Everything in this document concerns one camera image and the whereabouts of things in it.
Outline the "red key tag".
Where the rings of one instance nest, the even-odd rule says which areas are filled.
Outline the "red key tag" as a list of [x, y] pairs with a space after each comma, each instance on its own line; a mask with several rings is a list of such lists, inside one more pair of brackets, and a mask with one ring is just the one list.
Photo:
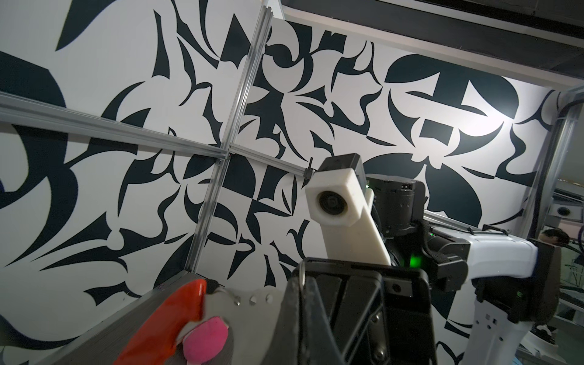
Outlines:
[[196, 279], [172, 293], [132, 336], [115, 364], [163, 364], [176, 352], [179, 333], [204, 314], [207, 281]]

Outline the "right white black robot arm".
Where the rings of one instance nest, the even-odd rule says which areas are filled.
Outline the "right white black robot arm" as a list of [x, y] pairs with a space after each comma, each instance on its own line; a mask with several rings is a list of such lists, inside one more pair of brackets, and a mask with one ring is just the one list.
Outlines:
[[509, 364], [527, 332], [558, 305], [561, 253], [495, 228], [458, 231], [424, 219], [422, 182], [346, 168], [313, 174], [306, 186], [325, 259], [305, 260], [302, 285], [326, 300], [336, 346], [379, 364], [434, 364], [430, 292], [475, 288], [463, 362]]

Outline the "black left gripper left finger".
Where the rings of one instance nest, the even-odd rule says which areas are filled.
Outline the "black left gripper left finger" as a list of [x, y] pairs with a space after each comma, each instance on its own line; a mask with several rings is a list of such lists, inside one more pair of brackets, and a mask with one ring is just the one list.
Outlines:
[[298, 278], [287, 283], [280, 313], [262, 364], [299, 364], [302, 338], [301, 286]]

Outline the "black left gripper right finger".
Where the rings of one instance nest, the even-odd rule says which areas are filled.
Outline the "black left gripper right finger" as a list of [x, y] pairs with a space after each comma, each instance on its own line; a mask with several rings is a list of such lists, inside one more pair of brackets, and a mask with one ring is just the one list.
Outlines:
[[301, 364], [344, 364], [316, 280], [301, 285]]

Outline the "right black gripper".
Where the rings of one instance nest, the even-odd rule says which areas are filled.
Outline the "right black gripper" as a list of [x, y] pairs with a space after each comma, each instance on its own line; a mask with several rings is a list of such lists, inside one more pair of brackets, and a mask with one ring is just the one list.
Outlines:
[[420, 269], [307, 258], [346, 364], [435, 364], [430, 285]]

